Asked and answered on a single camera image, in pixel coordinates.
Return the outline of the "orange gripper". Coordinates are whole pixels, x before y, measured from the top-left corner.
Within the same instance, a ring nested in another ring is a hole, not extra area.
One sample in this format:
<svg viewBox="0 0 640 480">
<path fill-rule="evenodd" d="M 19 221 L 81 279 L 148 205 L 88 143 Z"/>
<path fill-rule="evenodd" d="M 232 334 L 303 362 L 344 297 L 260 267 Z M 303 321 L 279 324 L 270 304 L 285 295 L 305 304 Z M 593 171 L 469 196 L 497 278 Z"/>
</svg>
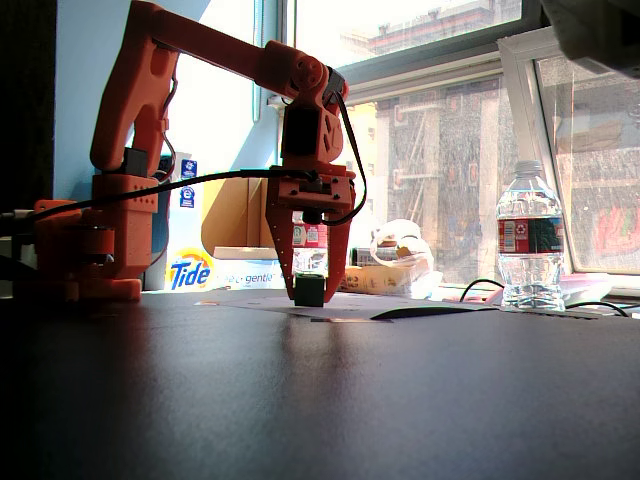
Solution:
<svg viewBox="0 0 640 480">
<path fill-rule="evenodd" d="M 311 211 L 318 215 L 340 216 L 349 213 L 354 206 L 355 195 L 350 180 L 353 172 L 344 166 L 319 161 L 311 156 L 290 157 L 282 160 L 277 171 L 296 170 L 311 173 L 296 178 L 293 174 L 268 180 L 266 221 L 274 248 L 278 255 L 287 294 L 294 295 L 293 262 L 293 211 Z M 324 302 L 328 303 L 344 277 L 351 221 L 329 226 L 327 238 L 328 276 Z"/>
</svg>

